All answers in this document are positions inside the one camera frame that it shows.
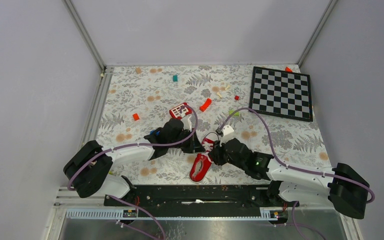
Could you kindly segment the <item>blue plastic toy piece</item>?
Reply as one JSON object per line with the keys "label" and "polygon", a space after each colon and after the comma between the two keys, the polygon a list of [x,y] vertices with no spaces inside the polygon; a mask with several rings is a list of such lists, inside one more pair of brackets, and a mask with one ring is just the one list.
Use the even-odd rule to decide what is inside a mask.
{"label": "blue plastic toy piece", "polygon": [[157,136],[160,135],[160,133],[161,133],[161,131],[156,129],[156,130],[153,130],[153,131],[150,133],[150,135],[151,135],[151,136],[154,136],[154,137],[157,137]]}

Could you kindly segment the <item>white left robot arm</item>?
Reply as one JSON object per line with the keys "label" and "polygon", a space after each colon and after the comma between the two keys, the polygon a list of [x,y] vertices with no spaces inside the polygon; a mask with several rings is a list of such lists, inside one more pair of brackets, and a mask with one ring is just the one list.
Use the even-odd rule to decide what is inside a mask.
{"label": "white left robot arm", "polygon": [[186,122],[172,118],[136,143],[104,150],[96,140],[87,142],[63,168],[69,180],[67,188],[77,192],[80,198],[97,193],[113,195],[128,206],[134,202],[135,192],[125,177],[111,176],[111,168],[154,160],[167,154],[169,149],[180,149],[185,154],[205,151],[189,117]]}

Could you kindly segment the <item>red canvas sneaker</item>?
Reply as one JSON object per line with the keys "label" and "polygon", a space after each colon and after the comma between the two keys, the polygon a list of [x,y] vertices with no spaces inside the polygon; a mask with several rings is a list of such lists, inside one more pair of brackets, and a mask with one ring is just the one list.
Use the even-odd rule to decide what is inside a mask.
{"label": "red canvas sneaker", "polygon": [[201,182],[209,171],[212,160],[209,157],[210,151],[214,148],[214,144],[220,140],[220,136],[216,132],[207,133],[201,141],[204,152],[196,155],[194,163],[189,173],[189,178],[194,183]]}

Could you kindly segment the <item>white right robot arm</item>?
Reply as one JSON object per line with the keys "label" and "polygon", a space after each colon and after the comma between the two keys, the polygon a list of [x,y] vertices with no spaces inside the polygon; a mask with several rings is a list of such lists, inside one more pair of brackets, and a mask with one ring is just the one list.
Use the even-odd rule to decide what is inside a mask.
{"label": "white right robot arm", "polygon": [[347,164],[327,169],[282,164],[271,154],[250,150],[236,138],[216,142],[209,158],[216,165],[231,164],[255,180],[269,181],[264,203],[323,205],[350,218],[365,217],[370,185]]}

